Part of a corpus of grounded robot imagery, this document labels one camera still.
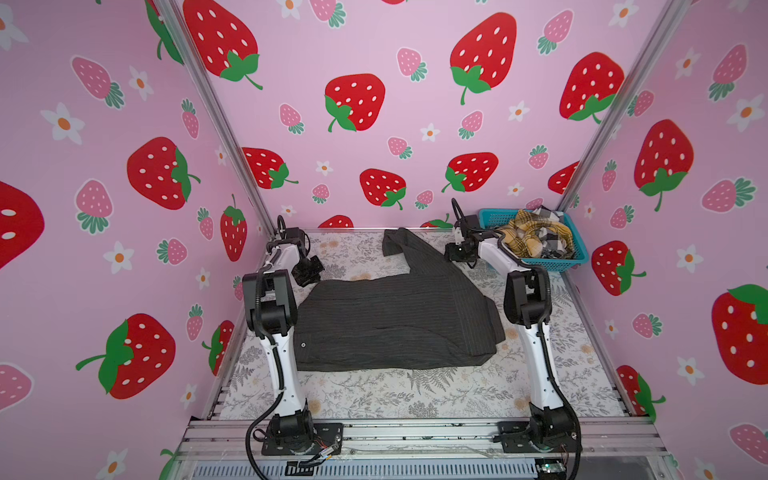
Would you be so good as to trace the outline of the dark grey pinstripe shirt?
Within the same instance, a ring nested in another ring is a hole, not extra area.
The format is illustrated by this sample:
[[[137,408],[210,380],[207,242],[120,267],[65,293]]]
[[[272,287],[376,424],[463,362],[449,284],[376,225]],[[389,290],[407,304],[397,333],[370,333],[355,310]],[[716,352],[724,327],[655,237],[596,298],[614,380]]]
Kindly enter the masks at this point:
[[[495,302],[413,232],[383,234],[384,256],[409,273],[372,280],[323,280],[299,307],[294,331],[301,371],[479,366],[505,331]]]

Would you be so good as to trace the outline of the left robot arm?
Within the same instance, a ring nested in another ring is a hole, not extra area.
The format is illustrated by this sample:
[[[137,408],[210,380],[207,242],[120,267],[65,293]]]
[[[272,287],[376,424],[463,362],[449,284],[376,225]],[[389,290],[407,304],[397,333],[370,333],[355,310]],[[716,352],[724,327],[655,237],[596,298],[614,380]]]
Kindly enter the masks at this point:
[[[274,393],[273,403],[248,427],[250,460],[255,442],[263,456],[308,455],[296,463],[299,468],[318,466],[341,451],[343,425],[314,423],[294,353],[299,310],[293,286],[319,282],[322,271],[308,235],[290,228],[267,244],[264,265],[243,278],[246,324],[265,353]]]

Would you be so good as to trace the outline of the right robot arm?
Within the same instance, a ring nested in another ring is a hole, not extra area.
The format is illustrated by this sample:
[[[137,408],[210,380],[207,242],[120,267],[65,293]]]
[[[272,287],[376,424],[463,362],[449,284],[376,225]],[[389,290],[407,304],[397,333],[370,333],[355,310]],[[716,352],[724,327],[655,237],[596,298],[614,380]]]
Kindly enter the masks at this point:
[[[579,418],[559,385],[550,335],[552,313],[548,272],[517,257],[498,232],[454,229],[455,240],[445,256],[453,262],[472,264],[484,260],[505,278],[503,309],[515,327],[526,355],[532,392],[526,427],[499,424],[495,438],[508,451],[531,447],[540,452],[580,455]]]

